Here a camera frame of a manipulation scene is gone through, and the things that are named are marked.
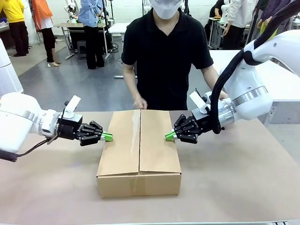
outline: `polo shirt collar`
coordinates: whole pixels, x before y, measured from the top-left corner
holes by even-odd
[[[187,30],[187,20],[184,13],[178,9],[179,11],[179,20],[176,26],[174,27],[175,31],[186,31]],[[154,16],[153,16],[153,8],[151,11],[146,15],[147,16],[147,29],[149,32],[157,32],[159,28],[155,24]]]

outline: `white shirt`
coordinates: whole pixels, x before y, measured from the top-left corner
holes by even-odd
[[[41,30],[45,29],[45,28],[52,28],[53,27],[53,23],[52,23],[52,20],[51,20],[50,17],[42,19],[41,24],[42,24],[42,26],[40,24],[38,24],[38,22],[37,22],[37,25]]]
[[[251,22],[256,0],[231,0],[228,21],[235,27],[245,28]]]

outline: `white face mask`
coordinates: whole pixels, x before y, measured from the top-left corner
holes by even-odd
[[[182,0],[150,0],[157,15],[164,19],[171,19],[182,4]]]

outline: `cardboard box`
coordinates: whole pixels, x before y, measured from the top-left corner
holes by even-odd
[[[169,112],[114,112],[97,172],[101,197],[178,195],[181,169],[175,142],[165,141]]]

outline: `neck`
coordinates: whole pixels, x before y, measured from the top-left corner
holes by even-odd
[[[153,11],[154,22],[155,22],[155,24],[157,26],[167,25],[167,24],[170,24],[170,23],[177,23],[178,20],[179,20],[179,15],[180,15],[180,12],[176,11],[175,15],[171,19],[164,20],[164,19],[160,18],[157,15],[157,13],[155,12],[155,10]]]

